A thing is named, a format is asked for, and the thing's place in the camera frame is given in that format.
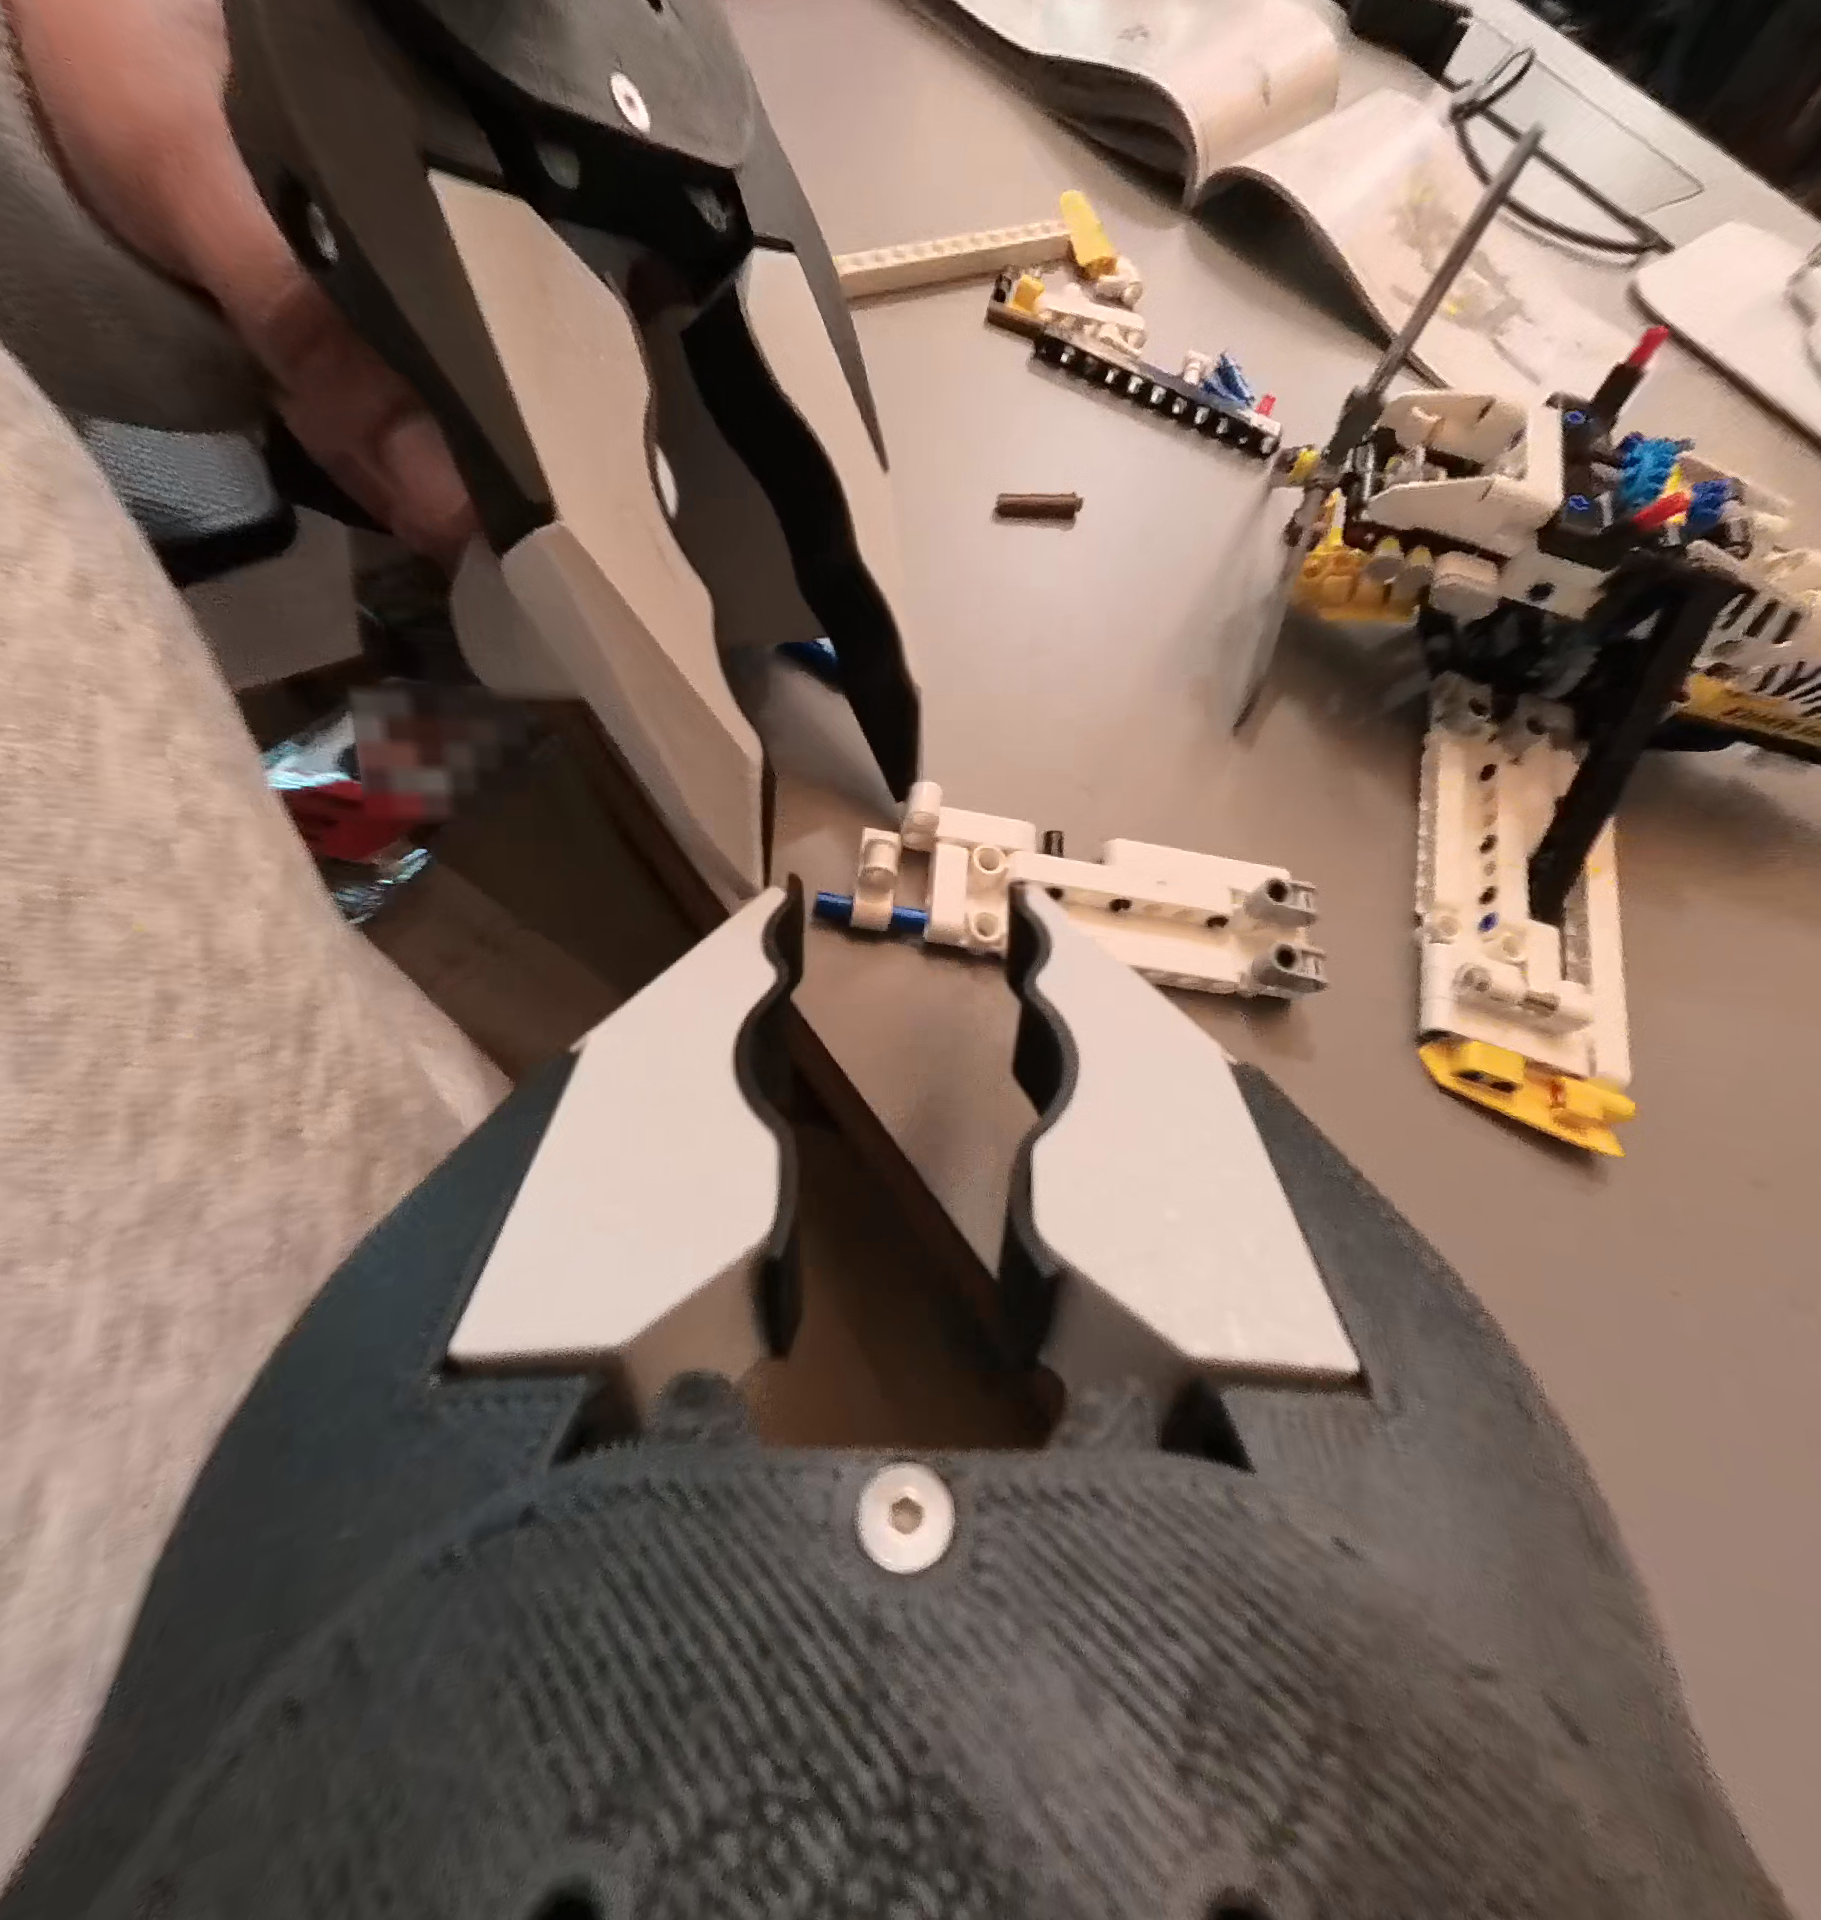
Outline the white lego beam assembly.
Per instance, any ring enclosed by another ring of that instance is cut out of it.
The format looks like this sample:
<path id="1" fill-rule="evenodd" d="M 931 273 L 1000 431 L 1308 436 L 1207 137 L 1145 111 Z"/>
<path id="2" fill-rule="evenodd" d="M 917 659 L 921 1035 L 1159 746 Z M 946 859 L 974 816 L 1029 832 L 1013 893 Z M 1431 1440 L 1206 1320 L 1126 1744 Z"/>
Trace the white lego beam assembly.
<path id="1" fill-rule="evenodd" d="M 928 947 L 1004 961 L 1013 904 L 1029 893 L 1166 990 L 1299 1002 L 1327 983 L 1318 892 L 1277 866 L 1121 839 L 1074 857 L 1057 832 L 948 804 L 931 781 L 898 827 L 867 839 L 858 873 L 891 899 L 906 861 L 922 876 Z"/>

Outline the long black lego beam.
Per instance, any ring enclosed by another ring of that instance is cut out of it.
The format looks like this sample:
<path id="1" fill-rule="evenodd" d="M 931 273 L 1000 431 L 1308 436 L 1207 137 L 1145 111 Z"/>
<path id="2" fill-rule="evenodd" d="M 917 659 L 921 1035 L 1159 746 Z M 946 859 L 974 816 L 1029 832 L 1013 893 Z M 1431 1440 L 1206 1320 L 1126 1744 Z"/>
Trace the long black lego beam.
<path id="1" fill-rule="evenodd" d="M 1181 375 L 1121 358 L 1117 354 L 1041 329 L 1029 342 L 1029 361 L 1086 392 L 1114 398 L 1145 419 L 1162 420 L 1187 436 L 1269 464 L 1280 450 L 1280 426 L 1272 417 Z"/>

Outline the lego helicopter model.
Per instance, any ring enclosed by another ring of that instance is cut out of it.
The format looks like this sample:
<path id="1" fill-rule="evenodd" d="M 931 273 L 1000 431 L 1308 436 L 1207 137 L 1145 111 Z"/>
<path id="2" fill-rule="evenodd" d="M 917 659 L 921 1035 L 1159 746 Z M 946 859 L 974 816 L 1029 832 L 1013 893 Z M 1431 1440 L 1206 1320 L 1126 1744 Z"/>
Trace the lego helicopter model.
<path id="1" fill-rule="evenodd" d="M 1411 634 L 1427 684 L 1416 788 L 1416 1055 L 1429 1079 L 1563 1149 L 1621 1156 L 1637 1117 L 1616 804 L 1655 751 L 1821 766 L 1821 552 L 1787 501 L 1689 437 L 1621 424 L 1668 330 L 1542 396 L 1388 383 L 1463 281 L 1542 124 L 1483 194 L 1377 369 L 1280 477 L 1280 606 Z"/>

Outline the red foil packet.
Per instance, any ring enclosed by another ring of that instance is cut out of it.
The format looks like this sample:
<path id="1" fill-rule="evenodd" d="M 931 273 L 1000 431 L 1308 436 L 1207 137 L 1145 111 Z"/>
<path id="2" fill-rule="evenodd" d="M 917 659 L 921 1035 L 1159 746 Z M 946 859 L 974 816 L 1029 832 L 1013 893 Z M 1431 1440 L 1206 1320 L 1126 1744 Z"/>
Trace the red foil packet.
<path id="1" fill-rule="evenodd" d="M 347 927 L 369 927 L 433 870 L 424 832 L 363 784 L 349 736 L 285 740 L 263 753 L 261 769 Z"/>

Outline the long white lego beam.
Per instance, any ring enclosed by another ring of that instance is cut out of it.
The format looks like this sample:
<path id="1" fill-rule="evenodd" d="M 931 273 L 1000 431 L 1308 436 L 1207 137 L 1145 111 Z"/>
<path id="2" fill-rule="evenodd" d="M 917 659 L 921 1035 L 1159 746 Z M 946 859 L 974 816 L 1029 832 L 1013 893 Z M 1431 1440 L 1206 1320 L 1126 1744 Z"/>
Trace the long white lego beam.
<path id="1" fill-rule="evenodd" d="M 985 228 L 832 257 L 846 300 L 885 300 L 1004 273 L 1051 268 L 1072 259 L 1070 230 L 1061 219 Z"/>

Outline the white connector with blue pin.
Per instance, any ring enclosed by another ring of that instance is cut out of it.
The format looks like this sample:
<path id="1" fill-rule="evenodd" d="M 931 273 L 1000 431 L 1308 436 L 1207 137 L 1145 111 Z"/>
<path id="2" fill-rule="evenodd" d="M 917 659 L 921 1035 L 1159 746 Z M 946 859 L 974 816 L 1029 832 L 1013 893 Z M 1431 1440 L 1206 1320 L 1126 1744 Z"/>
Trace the white connector with blue pin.
<path id="1" fill-rule="evenodd" d="M 930 913 L 899 899 L 902 863 L 908 846 L 898 832 L 871 827 L 857 839 L 857 863 L 846 892 L 820 892 L 812 916 L 818 923 L 847 934 L 926 942 Z"/>

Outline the person's left hand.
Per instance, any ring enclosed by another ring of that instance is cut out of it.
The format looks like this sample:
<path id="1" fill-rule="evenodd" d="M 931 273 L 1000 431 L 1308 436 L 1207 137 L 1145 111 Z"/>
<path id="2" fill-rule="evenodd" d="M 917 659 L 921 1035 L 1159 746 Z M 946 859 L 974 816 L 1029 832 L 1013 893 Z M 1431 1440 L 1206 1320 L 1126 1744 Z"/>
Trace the person's left hand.
<path id="1" fill-rule="evenodd" d="M 347 323 L 256 194 L 225 117 L 214 3 L 18 3 L 10 31 L 80 202 L 223 318 L 312 461 L 417 556 L 478 533 L 442 433 Z"/>

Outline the white lego connector cluster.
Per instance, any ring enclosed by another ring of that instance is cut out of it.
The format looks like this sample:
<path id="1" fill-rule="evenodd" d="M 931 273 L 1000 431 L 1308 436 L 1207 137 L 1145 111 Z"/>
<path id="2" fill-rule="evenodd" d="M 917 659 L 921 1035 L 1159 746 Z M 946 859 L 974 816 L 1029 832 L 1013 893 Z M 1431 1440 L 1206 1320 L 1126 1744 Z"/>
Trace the white lego connector cluster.
<path id="1" fill-rule="evenodd" d="M 1039 270 L 1000 273 L 985 320 L 1028 342 L 1053 335 L 1128 363 L 1143 358 L 1148 335 L 1133 309 L 1087 298 L 1066 284 L 1048 281 Z"/>

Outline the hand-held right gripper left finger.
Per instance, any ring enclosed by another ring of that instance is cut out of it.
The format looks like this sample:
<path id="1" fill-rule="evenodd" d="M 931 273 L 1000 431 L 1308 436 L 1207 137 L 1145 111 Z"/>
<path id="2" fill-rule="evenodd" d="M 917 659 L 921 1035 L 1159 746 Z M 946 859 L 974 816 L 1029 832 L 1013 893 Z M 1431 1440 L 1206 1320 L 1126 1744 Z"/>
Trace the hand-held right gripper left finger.
<path id="1" fill-rule="evenodd" d="M 452 1327 L 456 1374 L 591 1377 L 649 1411 L 682 1374 L 790 1353 L 801 921 L 796 883 L 764 889 L 574 1043 Z"/>

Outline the open lego instruction booklet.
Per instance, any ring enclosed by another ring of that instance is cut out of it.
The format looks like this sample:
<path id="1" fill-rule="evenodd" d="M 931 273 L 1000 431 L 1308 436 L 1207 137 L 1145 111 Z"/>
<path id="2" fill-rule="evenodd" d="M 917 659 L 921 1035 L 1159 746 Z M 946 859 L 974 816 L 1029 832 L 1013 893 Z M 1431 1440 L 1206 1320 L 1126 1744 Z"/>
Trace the open lego instruction booklet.
<path id="1" fill-rule="evenodd" d="M 1339 99 L 1323 4 L 928 4 L 1035 103 L 1172 180 L 1184 211 L 1267 195 L 1379 337 L 1408 323 L 1473 215 L 1473 170 L 1440 87 Z M 1598 320 L 1520 232 L 1513 188 L 1408 363 L 1429 383 L 1535 402 L 1590 395 L 1637 335 Z"/>

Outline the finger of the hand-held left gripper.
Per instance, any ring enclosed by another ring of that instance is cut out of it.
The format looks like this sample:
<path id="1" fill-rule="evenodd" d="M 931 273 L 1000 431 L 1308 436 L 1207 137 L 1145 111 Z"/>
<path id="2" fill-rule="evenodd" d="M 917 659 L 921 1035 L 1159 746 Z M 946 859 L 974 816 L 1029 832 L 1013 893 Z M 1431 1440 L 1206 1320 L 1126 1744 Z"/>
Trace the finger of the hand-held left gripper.
<path id="1" fill-rule="evenodd" d="M 880 784 L 921 781 L 898 517 L 847 313 L 823 263 L 751 249 L 708 300 L 656 326 L 658 433 L 675 533 L 730 662 L 823 639 Z"/>
<path id="2" fill-rule="evenodd" d="M 465 556 L 463 659 L 506 697 L 582 702 L 730 916 L 766 887 L 766 764 L 658 496 L 629 312 L 526 204 L 445 174 L 433 187 L 550 500 L 504 556 L 479 541 Z"/>

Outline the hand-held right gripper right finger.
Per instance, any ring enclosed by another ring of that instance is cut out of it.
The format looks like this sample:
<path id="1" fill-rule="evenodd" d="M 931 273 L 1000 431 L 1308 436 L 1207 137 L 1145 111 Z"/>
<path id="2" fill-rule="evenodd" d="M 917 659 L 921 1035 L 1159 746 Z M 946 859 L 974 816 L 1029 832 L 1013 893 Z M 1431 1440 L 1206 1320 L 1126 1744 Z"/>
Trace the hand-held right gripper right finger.
<path id="1" fill-rule="evenodd" d="M 1010 1072 L 1029 1122 L 1000 1333 L 1066 1395 L 1363 1381 L 1231 1057 L 1039 882 L 1008 907 Z"/>

